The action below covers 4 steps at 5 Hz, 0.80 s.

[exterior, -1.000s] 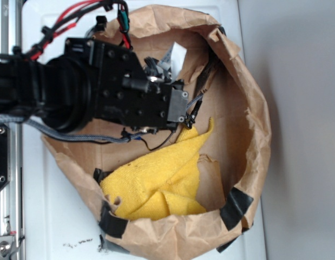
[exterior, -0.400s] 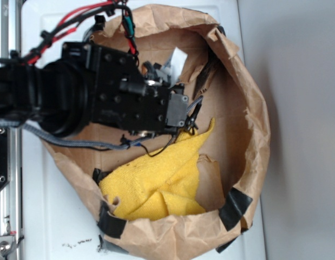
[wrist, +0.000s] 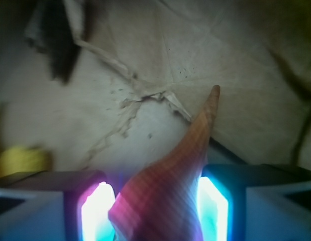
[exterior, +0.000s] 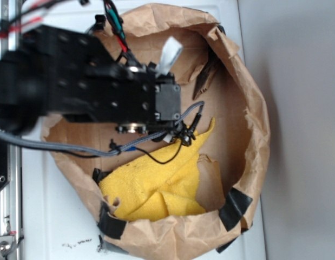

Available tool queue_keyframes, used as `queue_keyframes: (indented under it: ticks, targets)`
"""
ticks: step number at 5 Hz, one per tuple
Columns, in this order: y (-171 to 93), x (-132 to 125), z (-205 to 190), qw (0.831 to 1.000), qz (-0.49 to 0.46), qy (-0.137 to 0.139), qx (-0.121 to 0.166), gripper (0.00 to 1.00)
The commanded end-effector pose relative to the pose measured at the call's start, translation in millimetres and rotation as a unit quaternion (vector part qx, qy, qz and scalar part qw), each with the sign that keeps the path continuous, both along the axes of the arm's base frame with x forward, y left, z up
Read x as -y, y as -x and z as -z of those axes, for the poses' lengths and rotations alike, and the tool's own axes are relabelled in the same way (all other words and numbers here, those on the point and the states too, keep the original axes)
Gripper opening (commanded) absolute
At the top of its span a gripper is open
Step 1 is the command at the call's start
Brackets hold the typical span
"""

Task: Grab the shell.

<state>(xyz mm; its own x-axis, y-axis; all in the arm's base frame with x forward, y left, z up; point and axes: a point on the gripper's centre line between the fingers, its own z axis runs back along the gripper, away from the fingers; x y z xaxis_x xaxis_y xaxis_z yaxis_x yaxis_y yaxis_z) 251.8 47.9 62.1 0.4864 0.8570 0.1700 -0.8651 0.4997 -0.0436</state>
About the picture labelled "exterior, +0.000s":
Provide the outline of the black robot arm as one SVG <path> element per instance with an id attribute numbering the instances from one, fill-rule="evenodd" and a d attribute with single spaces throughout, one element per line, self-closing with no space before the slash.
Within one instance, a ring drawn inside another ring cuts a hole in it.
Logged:
<path id="1" fill-rule="evenodd" d="M 181 90 L 173 74 L 113 59 L 95 36 L 42 25 L 0 59 L 0 128 L 24 134 L 49 114 L 116 123 L 121 132 L 170 131 Z"/>

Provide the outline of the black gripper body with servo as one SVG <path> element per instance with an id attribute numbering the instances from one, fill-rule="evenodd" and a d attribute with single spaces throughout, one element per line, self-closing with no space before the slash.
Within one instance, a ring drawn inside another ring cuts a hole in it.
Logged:
<path id="1" fill-rule="evenodd" d="M 117 131 L 173 131 L 181 119 L 181 90 L 174 75 L 160 75 L 153 66 L 86 66 L 91 84 L 86 114 L 92 122 L 117 124 Z"/>

